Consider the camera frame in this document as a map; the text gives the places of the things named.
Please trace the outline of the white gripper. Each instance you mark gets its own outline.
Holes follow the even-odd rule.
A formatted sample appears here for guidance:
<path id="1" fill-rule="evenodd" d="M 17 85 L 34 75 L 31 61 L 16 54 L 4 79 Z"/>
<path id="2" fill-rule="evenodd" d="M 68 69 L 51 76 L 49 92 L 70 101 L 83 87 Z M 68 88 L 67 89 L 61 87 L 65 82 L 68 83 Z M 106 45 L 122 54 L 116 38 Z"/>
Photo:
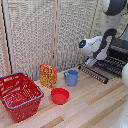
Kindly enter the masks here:
<path id="1" fill-rule="evenodd" d="M 86 61 L 85 61 L 85 64 L 89 67 L 92 67 L 96 62 L 96 59 L 92 58 L 92 57 L 89 57 Z"/>

